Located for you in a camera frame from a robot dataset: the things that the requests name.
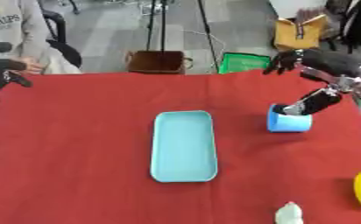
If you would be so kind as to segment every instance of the light blue tray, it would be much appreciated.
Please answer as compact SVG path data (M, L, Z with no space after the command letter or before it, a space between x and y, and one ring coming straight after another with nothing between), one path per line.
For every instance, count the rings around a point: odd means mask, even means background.
M159 182L206 182L217 174L212 118L205 111L161 113L153 133L151 175Z

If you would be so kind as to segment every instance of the yellow bag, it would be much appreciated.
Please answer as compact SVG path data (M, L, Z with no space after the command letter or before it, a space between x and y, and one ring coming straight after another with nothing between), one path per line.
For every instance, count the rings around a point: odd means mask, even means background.
M326 23L325 15L314 17L300 25L280 18L276 21L274 44L279 51L319 47Z

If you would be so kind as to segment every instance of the brown basket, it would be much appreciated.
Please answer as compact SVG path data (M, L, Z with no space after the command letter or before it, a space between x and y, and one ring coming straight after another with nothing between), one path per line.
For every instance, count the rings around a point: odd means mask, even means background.
M142 74L184 74L185 55L177 51L129 52L126 58L129 72Z

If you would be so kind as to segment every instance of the green basket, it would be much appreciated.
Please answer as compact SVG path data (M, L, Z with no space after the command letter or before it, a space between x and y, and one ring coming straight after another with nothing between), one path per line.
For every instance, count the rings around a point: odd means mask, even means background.
M220 66L220 74L265 69L269 65L271 57L245 52L226 52Z

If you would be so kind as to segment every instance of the plastic tray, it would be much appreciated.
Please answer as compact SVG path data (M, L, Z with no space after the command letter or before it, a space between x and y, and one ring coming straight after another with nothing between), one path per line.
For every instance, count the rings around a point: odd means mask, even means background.
M153 134L153 178L159 182L206 182L216 174L216 147L210 114L205 111L159 114Z
M220 74L265 69L269 65L271 57L245 52L226 52L220 66Z

